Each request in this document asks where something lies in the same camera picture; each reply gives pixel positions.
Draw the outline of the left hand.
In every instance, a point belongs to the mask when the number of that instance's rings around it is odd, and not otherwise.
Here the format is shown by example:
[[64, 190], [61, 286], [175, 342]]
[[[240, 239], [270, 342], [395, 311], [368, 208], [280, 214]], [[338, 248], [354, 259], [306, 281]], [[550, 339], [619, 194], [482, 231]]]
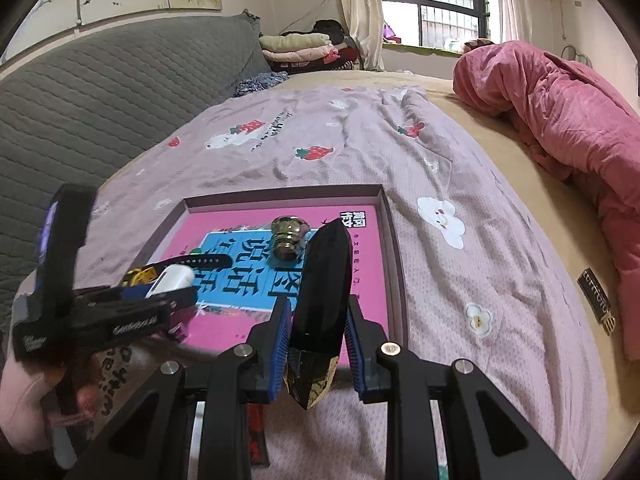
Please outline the left hand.
[[[1, 454], [23, 456], [50, 448], [47, 436], [49, 416], [41, 401], [64, 378], [64, 367], [46, 367], [37, 363], [17, 362], [9, 349], [1, 376]], [[76, 390], [78, 415], [61, 415], [63, 422], [80, 424], [96, 417], [99, 382], [102, 379], [98, 359], [92, 356], [80, 368], [84, 382]]]

